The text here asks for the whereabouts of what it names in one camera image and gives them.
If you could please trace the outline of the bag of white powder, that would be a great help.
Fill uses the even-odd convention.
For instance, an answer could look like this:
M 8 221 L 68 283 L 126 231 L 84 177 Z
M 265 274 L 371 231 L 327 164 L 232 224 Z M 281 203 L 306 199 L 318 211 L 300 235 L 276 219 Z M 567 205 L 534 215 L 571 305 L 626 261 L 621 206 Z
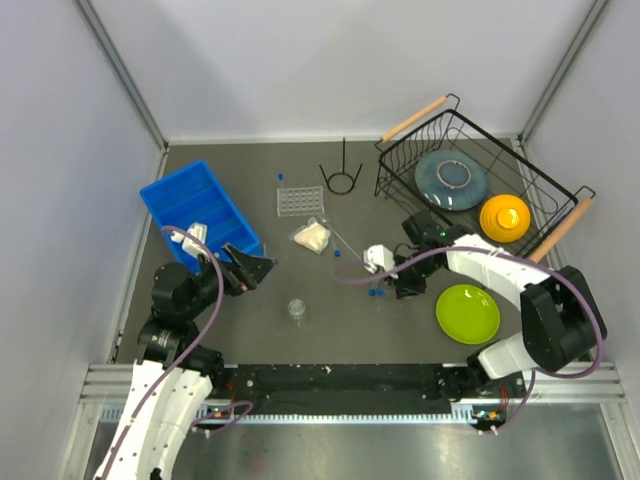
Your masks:
M 311 217 L 290 235 L 290 239 L 297 245 L 318 255 L 327 248 L 330 238 L 331 231 L 315 217 Z

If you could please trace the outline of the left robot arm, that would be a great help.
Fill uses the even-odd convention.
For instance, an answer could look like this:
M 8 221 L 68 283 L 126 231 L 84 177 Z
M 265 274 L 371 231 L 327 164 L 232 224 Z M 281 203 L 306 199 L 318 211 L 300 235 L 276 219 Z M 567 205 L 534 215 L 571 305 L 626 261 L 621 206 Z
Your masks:
M 223 250 L 223 260 L 200 253 L 195 272 L 178 262 L 156 270 L 125 406 L 95 478 L 171 478 L 201 404 L 226 387 L 223 357 L 201 346 L 195 320 L 223 296 L 256 289 L 277 262 L 231 244 Z

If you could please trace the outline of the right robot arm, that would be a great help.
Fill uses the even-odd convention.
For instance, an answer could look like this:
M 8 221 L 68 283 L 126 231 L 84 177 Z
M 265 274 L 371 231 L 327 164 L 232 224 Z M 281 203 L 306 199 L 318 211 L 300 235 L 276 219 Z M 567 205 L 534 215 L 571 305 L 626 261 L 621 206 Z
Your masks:
M 602 350 L 607 329 L 580 270 L 554 270 L 512 255 L 461 225 L 443 228 L 426 212 L 409 217 L 403 228 L 413 253 L 385 251 L 382 257 L 398 291 L 423 292 L 428 276 L 447 269 L 497 293 L 520 314 L 519 332 L 484 343 L 468 359 L 466 380 L 474 393 L 490 395 L 504 377 L 525 370 L 562 377 L 566 365 Z

